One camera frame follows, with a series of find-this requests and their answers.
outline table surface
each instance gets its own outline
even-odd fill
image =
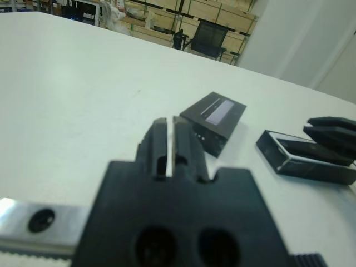
[[[107,163],[132,161],[154,119],[169,119],[171,140],[172,117],[215,91],[247,109],[220,157],[206,154],[209,174],[250,169],[291,253],[355,266],[356,186],[276,175],[255,143],[265,129],[305,137],[311,117],[356,120],[356,105],[37,12],[0,15],[0,49],[0,197],[90,206]],[[0,262],[67,266],[4,253]]]

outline white wall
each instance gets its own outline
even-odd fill
[[[346,46],[317,90],[356,104],[356,36]]]
[[[239,66],[316,88],[355,18],[356,0],[269,0]]]

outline screw hole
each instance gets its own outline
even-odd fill
[[[48,229],[55,221],[53,210],[44,209],[36,212],[28,223],[28,229],[32,233],[40,233]]]
[[[235,267],[239,260],[238,246],[225,230],[206,229],[198,241],[198,251],[206,267]]]
[[[164,228],[147,228],[136,245],[137,258],[144,267],[168,267],[172,264],[176,244],[172,234]]]

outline office chair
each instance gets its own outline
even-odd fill
[[[183,50],[191,43],[191,49],[215,59],[220,55],[221,60],[221,56],[226,51],[226,48],[222,48],[221,45],[227,33],[226,27],[208,21],[200,21],[193,39],[183,47]]]

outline black mesh chair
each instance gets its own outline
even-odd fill
[[[220,55],[221,59],[222,53],[226,51],[221,45],[227,32],[228,29],[226,27],[208,21],[201,21],[193,39],[185,47],[191,43],[191,49],[214,58]]]

